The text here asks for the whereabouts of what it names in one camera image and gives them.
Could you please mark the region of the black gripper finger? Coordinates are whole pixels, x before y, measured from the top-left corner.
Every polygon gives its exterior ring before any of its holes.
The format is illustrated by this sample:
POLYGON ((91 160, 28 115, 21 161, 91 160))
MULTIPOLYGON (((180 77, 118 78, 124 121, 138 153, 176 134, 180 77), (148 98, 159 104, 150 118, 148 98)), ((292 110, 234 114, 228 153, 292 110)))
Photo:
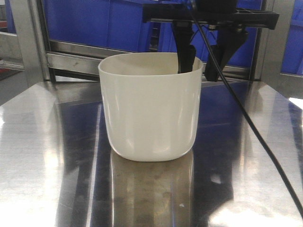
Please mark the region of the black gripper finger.
POLYGON ((191 22, 173 21, 171 24, 178 56, 178 73, 191 72, 196 57, 196 49, 191 44, 194 34, 191 22))
MULTIPOLYGON (((216 45, 211 45, 211 49, 221 70, 224 69, 236 51, 246 42, 247 38, 248 32, 241 27, 223 28, 218 31, 216 45)), ((219 78, 219 73, 210 54, 208 54, 204 75, 206 80, 211 82, 216 82, 219 78)))

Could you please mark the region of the black gripper body bar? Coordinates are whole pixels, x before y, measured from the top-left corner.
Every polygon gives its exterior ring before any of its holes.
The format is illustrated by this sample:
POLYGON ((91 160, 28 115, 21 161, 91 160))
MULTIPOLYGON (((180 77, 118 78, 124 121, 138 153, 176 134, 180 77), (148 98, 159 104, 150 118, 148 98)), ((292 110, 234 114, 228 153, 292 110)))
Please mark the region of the black gripper body bar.
POLYGON ((181 3, 143 4, 142 20, 146 22, 172 23, 197 20, 202 25, 215 27, 245 26, 274 30, 279 14, 272 11, 237 8, 232 12, 198 11, 181 3))

